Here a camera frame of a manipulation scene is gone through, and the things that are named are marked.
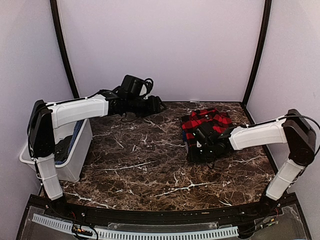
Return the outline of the blue plaid shirt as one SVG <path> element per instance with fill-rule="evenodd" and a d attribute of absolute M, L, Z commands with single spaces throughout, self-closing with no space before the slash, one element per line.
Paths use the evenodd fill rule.
<path fill-rule="evenodd" d="M 186 132 L 184 130 L 182 131 L 182 140 L 183 140 L 183 142 L 185 144 L 185 147 L 188 148 L 189 145 L 188 145 L 187 134 L 186 134 Z"/>

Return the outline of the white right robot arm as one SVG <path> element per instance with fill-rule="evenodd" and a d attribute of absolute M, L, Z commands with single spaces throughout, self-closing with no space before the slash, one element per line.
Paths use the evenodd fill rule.
<path fill-rule="evenodd" d="M 287 145 L 289 154 L 255 205 L 255 213 L 266 217 L 275 201 L 305 171 L 320 151 L 317 134 L 309 122 L 311 117 L 296 109 L 265 122 L 234 125 L 226 112 L 215 108 L 193 111 L 182 121 L 182 135 L 188 161 L 214 163 L 230 152 L 275 144 Z"/>

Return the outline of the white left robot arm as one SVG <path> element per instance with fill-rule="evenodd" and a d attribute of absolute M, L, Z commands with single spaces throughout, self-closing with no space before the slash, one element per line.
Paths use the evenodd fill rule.
<path fill-rule="evenodd" d="M 90 119 L 133 113 L 138 118 L 166 109 L 160 97 L 150 94 L 152 79 L 126 75 L 113 90 L 46 103 L 35 102 L 27 127 L 27 149 L 51 210 L 67 218 L 70 206 L 62 199 L 61 181 L 78 182 L 93 138 Z"/>

